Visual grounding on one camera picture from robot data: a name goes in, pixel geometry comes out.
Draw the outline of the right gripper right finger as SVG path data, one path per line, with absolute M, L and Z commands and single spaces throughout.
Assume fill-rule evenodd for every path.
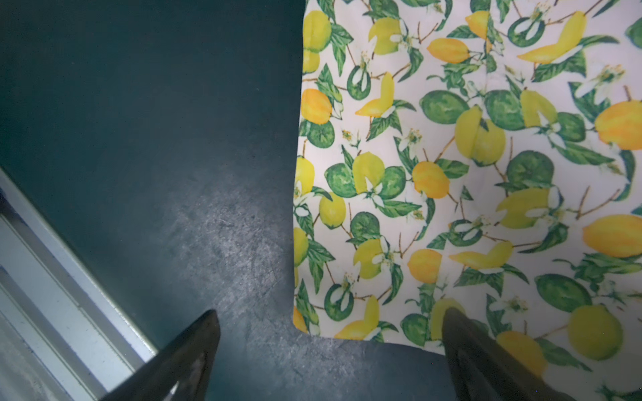
M 536 378 L 458 309 L 446 310 L 442 340 L 459 400 L 570 400 Z

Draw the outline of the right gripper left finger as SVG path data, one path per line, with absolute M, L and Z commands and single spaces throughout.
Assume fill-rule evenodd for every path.
M 103 399 L 204 400 L 220 337 L 210 309 Z

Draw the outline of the floral patterned skirt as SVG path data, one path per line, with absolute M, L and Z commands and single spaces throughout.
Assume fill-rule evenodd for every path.
M 641 397 L 641 4 L 309 1 L 294 326 Z

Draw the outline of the dark green table mat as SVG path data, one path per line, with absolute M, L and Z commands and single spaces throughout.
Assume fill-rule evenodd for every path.
M 453 400 L 446 360 L 296 329 L 302 1 L 4 1 L 1 166 L 211 400 Z

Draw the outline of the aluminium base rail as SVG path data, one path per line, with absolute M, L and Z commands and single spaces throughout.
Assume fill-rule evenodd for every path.
M 1 174 L 1 398 L 99 400 L 157 349 Z

